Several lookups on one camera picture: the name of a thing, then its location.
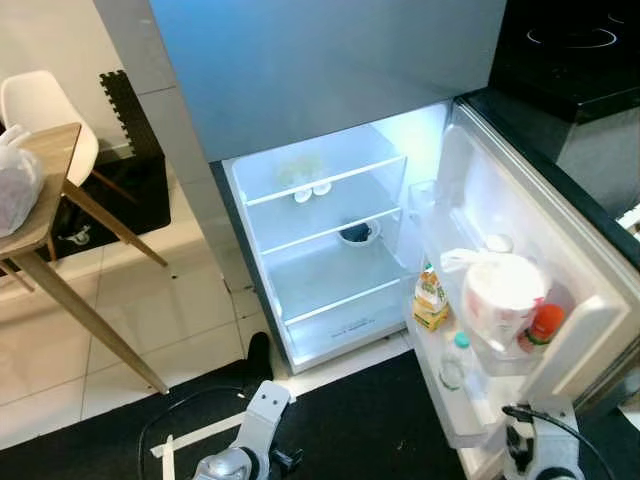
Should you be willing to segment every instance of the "black cable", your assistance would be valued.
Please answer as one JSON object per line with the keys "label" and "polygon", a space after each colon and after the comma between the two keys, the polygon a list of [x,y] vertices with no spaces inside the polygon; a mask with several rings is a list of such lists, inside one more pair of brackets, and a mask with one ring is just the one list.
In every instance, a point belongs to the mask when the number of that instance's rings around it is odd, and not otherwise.
{"label": "black cable", "polygon": [[170,405],[163,412],[156,415],[153,419],[145,424],[140,431],[140,435],[138,436],[138,480],[146,480],[145,478],[145,468],[144,468],[144,444],[145,438],[147,436],[147,431],[153,427],[156,423],[166,417],[169,413],[173,412],[176,408],[181,407],[182,405],[190,402],[194,398],[197,398],[205,393],[211,392],[221,392],[221,391],[234,391],[236,393],[244,393],[244,390],[240,387],[231,387],[231,386],[217,386],[207,388],[206,390],[200,390],[199,392],[192,393],[191,395],[183,398],[182,400],[177,401],[176,403]]}
{"label": "black cable", "polygon": [[584,443],[587,447],[589,447],[589,450],[591,450],[593,452],[593,454],[596,456],[596,458],[600,462],[600,465],[602,465],[602,468],[604,468],[604,470],[607,472],[607,476],[609,477],[609,479],[610,480],[616,480],[616,477],[613,474],[613,471],[611,470],[611,467],[609,467],[609,464],[605,461],[605,459],[602,457],[602,455],[600,455],[600,452],[598,451],[598,449],[587,439],[587,437],[582,435],[577,430],[574,430],[573,428],[571,428],[566,423],[564,423],[564,422],[558,420],[557,418],[554,418],[551,415],[548,415],[548,414],[546,414],[544,412],[539,412],[537,410],[531,410],[530,408],[526,408],[526,407],[520,407],[520,406],[515,406],[515,405],[505,405],[504,407],[502,407],[502,411],[506,415],[509,415],[511,417],[515,417],[515,418],[518,418],[518,419],[521,419],[523,415],[530,415],[532,417],[539,418],[540,420],[544,420],[546,422],[552,423],[556,427],[561,428],[562,430],[564,430],[567,433],[570,433],[575,438],[577,438],[582,443]]}

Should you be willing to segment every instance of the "water bottle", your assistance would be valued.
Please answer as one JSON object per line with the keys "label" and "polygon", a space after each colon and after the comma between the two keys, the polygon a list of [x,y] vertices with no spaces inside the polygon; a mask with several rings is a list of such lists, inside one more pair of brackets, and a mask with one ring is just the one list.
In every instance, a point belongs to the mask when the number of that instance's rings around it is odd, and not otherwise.
{"label": "water bottle", "polygon": [[458,332],[440,358],[440,381],[449,390],[458,390],[464,385],[471,368],[470,345],[467,334]]}

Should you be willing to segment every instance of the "white plastic bag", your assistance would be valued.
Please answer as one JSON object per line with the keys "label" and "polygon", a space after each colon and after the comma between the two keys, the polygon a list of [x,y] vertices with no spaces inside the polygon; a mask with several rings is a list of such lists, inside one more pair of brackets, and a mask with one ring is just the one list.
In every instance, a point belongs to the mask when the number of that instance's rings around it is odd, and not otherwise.
{"label": "white plastic bag", "polygon": [[24,223],[42,189],[42,164],[18,145],[28,136],[20,125],[0,135],[0,237]]}

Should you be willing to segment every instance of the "wooden table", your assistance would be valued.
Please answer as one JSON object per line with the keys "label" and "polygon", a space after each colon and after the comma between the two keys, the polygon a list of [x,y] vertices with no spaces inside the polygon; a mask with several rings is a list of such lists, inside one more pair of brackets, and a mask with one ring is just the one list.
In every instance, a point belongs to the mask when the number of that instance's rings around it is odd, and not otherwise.
{"label": "wooden table", "polygon": [[72,123],[35,133],[20,146],[40,158],[45,180],[38,201],[24,224],[12,235],[0,238],[0,261],[10,258],[150,385],[161,393],[168,393],[167,386],[144,360],[35,252],[47,242],[60,196],[64,193],[69,200],[115,231],[123,241],[133,243],[160,265],[167,265],[126,226],[67,180],[79,133],[80,124]]}

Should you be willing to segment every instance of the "white chair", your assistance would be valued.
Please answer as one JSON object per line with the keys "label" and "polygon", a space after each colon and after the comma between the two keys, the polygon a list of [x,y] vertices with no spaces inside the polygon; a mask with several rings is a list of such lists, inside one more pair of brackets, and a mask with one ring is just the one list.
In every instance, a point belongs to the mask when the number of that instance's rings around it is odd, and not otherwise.
{"label": "white chair", "polygon": [[[7,78],[0,86],[0,107],[7,128],[20,124],[27,130],[37,132],[67,123],[80,123],[82,128],[67,179],[79,187],[93,174],[109,188],[137,203],[130,194],[94,170],[98,139],[51,72],[38,70]],[[51,238],[48,247],[51,260],[55,261],[57,256]]]}

